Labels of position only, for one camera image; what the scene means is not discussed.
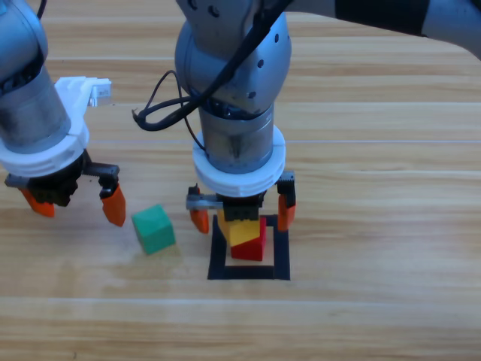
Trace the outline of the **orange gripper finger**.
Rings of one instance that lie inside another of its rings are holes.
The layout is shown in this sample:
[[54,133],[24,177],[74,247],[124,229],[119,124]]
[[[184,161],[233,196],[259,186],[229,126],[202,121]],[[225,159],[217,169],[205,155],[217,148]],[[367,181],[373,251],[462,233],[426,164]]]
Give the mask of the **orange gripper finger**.
[[207,210],[191,210],[190,218],[196,229],[202,234],[209,233],[209,215]]
[[277,228],[280,232],[286,232],[295,218],[296,192],[294,171],[284,171],[276,185],[279,195]]
[[44,217],[54,217],[55,209],[51,202],[46,202],[45,197],[41,196],[41,201],[39,202],[36,196],[44,193],[46,190],[43,187],[33,187],[33,188],[19,188],[19,191],[23,194],[30,208],[37,214]]
[[115,226],[122,227],[126,221],[126,200],[116,177],[100,177],[99,193],[102,210],[107,220]]

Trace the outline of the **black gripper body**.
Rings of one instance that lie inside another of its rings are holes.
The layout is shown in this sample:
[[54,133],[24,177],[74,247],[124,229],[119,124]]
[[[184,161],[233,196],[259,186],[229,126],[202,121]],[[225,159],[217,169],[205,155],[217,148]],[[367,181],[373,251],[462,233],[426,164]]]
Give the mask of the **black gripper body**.
[[259,209],[264,202],[265,192],[254,196],[235,198],[219,193],[204,194],[196,184],[190,187],[186,196],[186,209],[191,210],[221,210],[226,221],[257,220]]
[[82,176],[98,178],[101,200],[110,198],[119,187],[119,166],[93,162],[85,150],[72,164],[41,177],[9,174],[5,179],[8,187],[29,191],[39,204],[66,207],[77,190],[77,180]]

